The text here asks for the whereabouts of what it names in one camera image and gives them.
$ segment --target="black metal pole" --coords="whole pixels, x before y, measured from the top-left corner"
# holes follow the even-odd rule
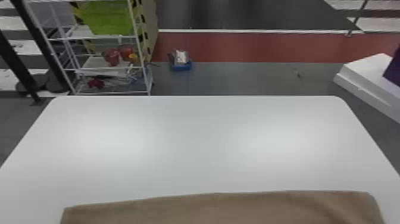
[[[65,84],[65,78],[60,67],[55,62],[54,57],[51,55],[50,50],[48,49],[46,40],[42,36],[40,30],[35,26],[34,22],[29,16],[29,13],[26,11],[25,6],[23,4],[23,0],[11,0],[11,3],[14,5],[15,9],[18,11],[20,17],[25,23],[25,26],[28,28],[30,34],[35,40],[37,46],[40,51],[42,51],[43,56],[45,57],[47,63],[50,66],[50,69],[53,71],[53,74],[57,78],[57,81],[60,84]]]
[[[354,25],[354,26],[357,26],[358,20],[359,20],[360,17],[362,16],[362,14],[363,14],[363,12],[364,12],[364,9],[365,9],[365,7],[367,6],[367,4],[368,4],[369,1],[370,1],[370,0],[364,0],[364,2],[362,3],[362,6],[361,6],[360,10],[358,11],[358,15],[354,18],[354,21],[353,21],[353,25]],[[353,33],[353,27],[351,27],[351,28],[349,29],[349,32],[347,32],[346,36],[351,36],[352,33]]]
[[[12,70],[12,72],[14,72],[15,76],[19,79],[26,91],[32,96],[33,100],[35,102],[41,102],[40,97],[36,93],[36,90],[38,89],[36,81],[32,78],[28,69],[25,67],[20,57],[18,57],[17,53],[15,53],[14,48],[10,45],[1,30],[0,46],[0,55],[7,63],[8,67]]]

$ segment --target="purple panel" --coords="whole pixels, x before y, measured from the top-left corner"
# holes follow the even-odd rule
[[[395,52],[395,56],[387,67],[383,77],[400,86],[400,46]]]

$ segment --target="red toy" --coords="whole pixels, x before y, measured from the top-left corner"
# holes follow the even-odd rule
[[[87,85],[88,85],[88,87],[89,88],[93,88],[93,87],[96,87],[96,88],[98,88],[98,89],[102,89],[102,88],[104,88],[104,82],[102,81],[102,80],[100,80],[100,79],[92,79],[91,81],[88,81],[87,82]]]

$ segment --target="red object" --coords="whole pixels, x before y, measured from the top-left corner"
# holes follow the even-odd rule
[[[104,82],[100,79],[92,79],[91,81],[87,82],[89,88],[96,87],[98,89],[104,88]]]
[[[400,33],[160,33],[152,61],[185,49],[196,62],[347,63],[374,54],[393,55]]]
[[[116,48],[107,49],[101,55],[111,67],[117,66],[120,63],[120,53]]]
[[[131,61],[129,55],[135,53],[135,48],[133,45],[121,45],[118,47],[118,52],[120,53],[122,60]]]

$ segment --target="green box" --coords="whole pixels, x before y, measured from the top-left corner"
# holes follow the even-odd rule
[[[124,0],[84,2],[73,7],[73,12],[95,35],[131,35],[133,25],[128,7]]]

